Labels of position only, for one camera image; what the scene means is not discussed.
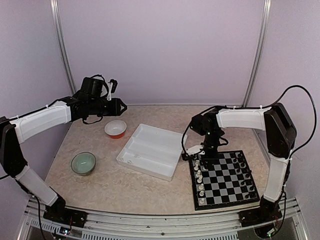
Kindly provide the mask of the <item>black white chess board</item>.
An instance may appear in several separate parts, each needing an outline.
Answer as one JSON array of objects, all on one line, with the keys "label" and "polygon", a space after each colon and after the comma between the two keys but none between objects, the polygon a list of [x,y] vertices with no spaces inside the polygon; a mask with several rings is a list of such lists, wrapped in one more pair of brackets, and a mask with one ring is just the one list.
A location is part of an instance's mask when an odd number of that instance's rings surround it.
[{"label": "black white chess board", "polygon": [[[194,209],[196,211],[213,210],[256,203],[250,200],[236,201],[228,169],[229,164],[232,162],[230,152],[233,151],[220,152],[219,160],[214,161],[207,171],[203,170],[203,166],[200,163],[200,155],[197,155],[194,159],[188,162],[191,175]],[[194,170],[196,161],[199,161],[199,170],[201,170],[201,175],[203,177],[202,183],[197,182],[197,171]],[[204,189],[199,189],[200,184],[204,185]],[[199,195],[200,191],[204,191],[204,196]],[[200,204],[199,200],[201,198],[205,198],[204,204]]]}]

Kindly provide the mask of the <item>white divided plastic tray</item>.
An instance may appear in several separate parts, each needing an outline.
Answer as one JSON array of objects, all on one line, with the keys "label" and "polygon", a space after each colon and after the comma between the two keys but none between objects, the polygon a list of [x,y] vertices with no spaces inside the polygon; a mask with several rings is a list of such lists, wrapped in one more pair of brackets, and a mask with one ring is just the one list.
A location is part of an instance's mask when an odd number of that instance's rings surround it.
[{"label": "white divided plastic tray", "polygon": [[[170,182],[183,151],[181,140],[181,133],[141,123],[116,161],[121,166]],[[125,153],[141,157],[130,165],[119,161]]]}]

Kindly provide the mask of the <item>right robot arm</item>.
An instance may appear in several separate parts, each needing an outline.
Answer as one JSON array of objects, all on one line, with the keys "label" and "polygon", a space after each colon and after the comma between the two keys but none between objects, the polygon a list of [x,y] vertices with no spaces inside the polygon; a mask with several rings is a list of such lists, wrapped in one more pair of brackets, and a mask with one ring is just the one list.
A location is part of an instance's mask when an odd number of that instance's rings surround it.
[{"label": "right robot arm", "polygon": [[[260,222],[279,211],[297,136],[282,104],[251,109],[214,106],[193,116],[188,128],[204,137],[201,144],[183,153],[189,162],[197,211],[259,203],[255,216]],[[266,144],[260,147],[269,171],[263,194],[258,192],[242,150],[219,151],[228,144],[224,138],[226,128],[250,129],[256,136],[265,134]]]}]

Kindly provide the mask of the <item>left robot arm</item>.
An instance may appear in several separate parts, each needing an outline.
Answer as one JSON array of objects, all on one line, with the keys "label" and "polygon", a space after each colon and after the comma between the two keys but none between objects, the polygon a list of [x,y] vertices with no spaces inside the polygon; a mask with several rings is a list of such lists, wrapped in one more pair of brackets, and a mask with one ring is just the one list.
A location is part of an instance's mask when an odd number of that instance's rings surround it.
[{"label": "left robot arm", "polygon": [[34,154],[26,149],[30,145],[28,142],[78,120],[88,125],[90,116],[101,121],[105,117],[122,115],[127,105],[113,96],[117,87],[116,79],[106,81],[100,74],[85,77],[73,95],[55,99],[22,115],[0,119],[0,165],[5,177],[14,179],[49,207],[50,214],[61,223],[70,218],[70,211],[62,205],[64,199],[32,169],[27,158]]}]

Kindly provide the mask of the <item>row of black chess pieces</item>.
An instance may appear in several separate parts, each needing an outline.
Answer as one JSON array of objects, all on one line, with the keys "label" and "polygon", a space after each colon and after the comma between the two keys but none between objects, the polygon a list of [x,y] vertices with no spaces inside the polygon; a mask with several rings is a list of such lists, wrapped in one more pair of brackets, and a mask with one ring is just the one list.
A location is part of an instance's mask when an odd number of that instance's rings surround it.
[{"label": "row of black chess pieces", "polygon": [[229,155],[231,163],[228,164],[228,171],[236,201],[258,202],[260,196],[244,153],[231,151]]}]

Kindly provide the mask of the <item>orange white bowl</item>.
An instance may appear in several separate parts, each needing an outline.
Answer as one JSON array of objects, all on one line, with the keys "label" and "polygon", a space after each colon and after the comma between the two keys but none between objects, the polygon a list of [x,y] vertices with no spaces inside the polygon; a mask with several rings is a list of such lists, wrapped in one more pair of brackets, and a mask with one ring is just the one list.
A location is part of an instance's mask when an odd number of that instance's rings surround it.
[{"label": "orange white bowl", "polygon": [[127,124],[122,120],[113,120],[108,122],[104,127],[104,132],[111,139],[120,139],[122,138],[127,130]]}]

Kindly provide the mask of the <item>green glass bowl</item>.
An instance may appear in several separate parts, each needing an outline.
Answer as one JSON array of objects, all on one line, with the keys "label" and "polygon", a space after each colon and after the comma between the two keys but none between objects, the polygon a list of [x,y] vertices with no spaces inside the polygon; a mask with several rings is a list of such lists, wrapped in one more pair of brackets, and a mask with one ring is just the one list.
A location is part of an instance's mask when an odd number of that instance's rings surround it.
[{"label": "green glass bowl", "polygon": [[75,174],[88,176],[96,167],[96,157],[90,152],[81,152],[72,159],[70,166]]}]

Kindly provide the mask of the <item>front aluminium rail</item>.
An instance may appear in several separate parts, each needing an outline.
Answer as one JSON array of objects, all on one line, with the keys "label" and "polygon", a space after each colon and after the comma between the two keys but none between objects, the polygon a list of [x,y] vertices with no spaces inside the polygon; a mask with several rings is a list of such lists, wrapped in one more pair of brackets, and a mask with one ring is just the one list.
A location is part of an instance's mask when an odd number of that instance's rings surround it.
[{"label": "front aluminium rail", "polygon": [[238,210],[197,214],[143,215],[86,210],[83,227],[39,218],[44,208],[31,200],[20,221],[16,240],[308,240],[306,225],[294,199],[281,201],[285,219],[242,226]]}]

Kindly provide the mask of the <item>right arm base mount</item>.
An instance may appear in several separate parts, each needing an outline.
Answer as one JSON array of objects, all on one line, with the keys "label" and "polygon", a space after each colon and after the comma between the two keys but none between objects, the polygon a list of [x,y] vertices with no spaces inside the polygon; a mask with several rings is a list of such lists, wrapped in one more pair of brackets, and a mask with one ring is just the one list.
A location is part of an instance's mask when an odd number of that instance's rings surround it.
[{"label": "right arm base mount", "polygon": [[280,210],[275,210],[271,213],[268,213],[263,212],[260,208],[253,208],[240,211],[238,216],[240,224],[244,228],[274,221],[276,218],[280,219],[283,215]]}]

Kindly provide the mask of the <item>left aluminium frame post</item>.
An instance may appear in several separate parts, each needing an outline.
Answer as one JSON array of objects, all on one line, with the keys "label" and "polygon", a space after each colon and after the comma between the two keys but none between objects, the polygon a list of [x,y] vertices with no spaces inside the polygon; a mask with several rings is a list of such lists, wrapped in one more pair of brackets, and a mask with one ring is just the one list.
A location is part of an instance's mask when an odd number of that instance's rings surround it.
[{"label": "left aluminium frame post", "polygon": [[64,41],[62,22],[61,22],[60,11],[59,11],[59,3],[57,0],[50,0],[49,2],[50,2],[51,14],[53,18],[53,24],[55,28],[55,34],[57,37],[59,52],[61,55],[67,83],[69,85],[71,93],[75,94],[77,91],[77,88],[72,75],[71,66],[70,66],[67,49]]}]

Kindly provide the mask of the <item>aluminium frame post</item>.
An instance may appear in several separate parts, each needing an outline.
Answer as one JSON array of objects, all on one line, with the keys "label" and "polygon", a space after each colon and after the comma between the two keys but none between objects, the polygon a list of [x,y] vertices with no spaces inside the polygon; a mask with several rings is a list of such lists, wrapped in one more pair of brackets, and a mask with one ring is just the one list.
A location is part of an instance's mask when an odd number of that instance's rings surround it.
[{"label": "aluminium frame post", "polygon": [[258,40],[257,40],[257,46],[256,46],[256,50],[255,50],[255,55],[253,58],[253,65],[252,65],[252,69],[251,69],[250,76],[249,76],[249,82],[248,82],[246,92],[244,95],[244,99],[243,99],[242,105],[241,105],[242,107],[248,106],[250,99],[251,99],[251,96],[252,96],[252,93],[253,93],[253,90],[254,90],[256,80],[257,80],[257,75],[258,75],[258,71],[259,71],[261,58],[263,55],[263,49],[264,49],[265,39],[266,39],[266,35],[267,35],[267,30],[268,30],[271,5],[272,5],[271,0],[264,1],[260,30],[259,30],[259,34],[258,34]]},{"label": "aluminium frame post", "polygon": [[77,91],[77,88],[72,75],[71,66],[70,66],[67,49],[64,41],[62,22],[61,22],[60,11],[59,11],[59,3],[57,0],[50,0],[49,2],[50,2],[51,14],[53,18],[53,24],[55,28],[55,34],[57,37],[59,52],[61,55],[67,83],[69,85],[71,93],[75,94]]}]

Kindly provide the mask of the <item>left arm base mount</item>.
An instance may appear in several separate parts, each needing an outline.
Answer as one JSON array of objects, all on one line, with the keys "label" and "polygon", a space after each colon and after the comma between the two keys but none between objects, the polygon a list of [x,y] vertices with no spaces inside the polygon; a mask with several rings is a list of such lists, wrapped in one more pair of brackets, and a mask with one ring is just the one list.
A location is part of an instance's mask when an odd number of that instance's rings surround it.
[{"label": "left arm base mount", "polygon": [[45,210],[43,218],[52,222],[83,228],[87,221],[88,213],[85,211],[65,208],[62,212]]}]

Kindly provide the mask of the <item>right aluminium frame post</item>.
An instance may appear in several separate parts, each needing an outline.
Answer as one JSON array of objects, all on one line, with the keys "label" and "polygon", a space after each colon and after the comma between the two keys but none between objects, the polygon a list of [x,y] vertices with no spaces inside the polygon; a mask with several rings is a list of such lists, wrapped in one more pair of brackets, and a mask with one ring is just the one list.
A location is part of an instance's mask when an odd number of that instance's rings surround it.
[{"label": "right aluminium frame post", "polygon": [[258,75],[258,71],[259,71],[261,58],[263,55],[263,49],[264,49],[265,39],[266,39],[266,35],[267,35],[267,30],[268,30],[271,5],[272,5],[271,0],[264,1],[260,30],[259,30],[259,34],[258,34],[258,40],[257,40],[257,46],[256,46],[256,50],[255,50],[255,55],[253,58],[253,65],[252,65],[252,69],[251,69],[250,76],[249,76],[249,82],[248,82],[246,92],[244,95],[244,99],[243,99],[242,105],[241,105],[242,107],[248,106],[250,99],[251,99],[251,96],[252,96],[252,93],[253,93],[253,90],[254,90],[256,80],[257,80],[257,75]]}]

